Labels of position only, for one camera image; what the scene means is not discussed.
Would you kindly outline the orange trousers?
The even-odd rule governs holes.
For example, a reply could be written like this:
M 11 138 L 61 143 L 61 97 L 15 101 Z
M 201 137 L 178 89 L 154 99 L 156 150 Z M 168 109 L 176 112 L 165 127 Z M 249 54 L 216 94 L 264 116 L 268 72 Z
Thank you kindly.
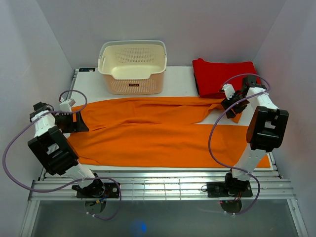
M 246 148 L 247 127 L 203 123 L 222 109 L 219 99 L 137 97 L 89 103 L 81 116 L 88 132 L 68 141 L 89 165 L 221 168 Z

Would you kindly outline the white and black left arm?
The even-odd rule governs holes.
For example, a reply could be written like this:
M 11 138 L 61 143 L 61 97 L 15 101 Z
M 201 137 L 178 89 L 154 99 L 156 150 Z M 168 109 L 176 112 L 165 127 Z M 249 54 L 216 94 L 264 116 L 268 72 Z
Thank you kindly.
M 79 162 L 79 156 L 66 133 L 88 132 L 81 112 L 74 114 L 51 114 L 53 108 L 44 102 L 33 105 L 30 121 L 34 123 L 34 138 L 28 147 L 50 175 L 66 175 L 78 180 L 72 189 L 87 198 L 101 198 L 105 195 L 104 183 L 97 174 Z

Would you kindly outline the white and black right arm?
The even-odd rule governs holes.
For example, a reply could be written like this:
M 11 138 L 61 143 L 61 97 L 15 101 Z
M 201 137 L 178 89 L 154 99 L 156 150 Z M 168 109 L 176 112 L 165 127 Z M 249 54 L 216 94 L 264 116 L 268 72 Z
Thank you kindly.
M 250 175 L 262 158 L 281 146 L 289 113 L 272 102 L 267 87 L 258 83 L 254 75 L 242 79 L 240 90 L 235 90 L 229 83 L 225 83 L 221 90 L 226 96 L 221 104 L 227 110 L 227 118 L 235 118 L 247 105 L 254 110 L 246 132 L 246 148 L 223 183 L 225 194 L 241 196 L 250 189 Z

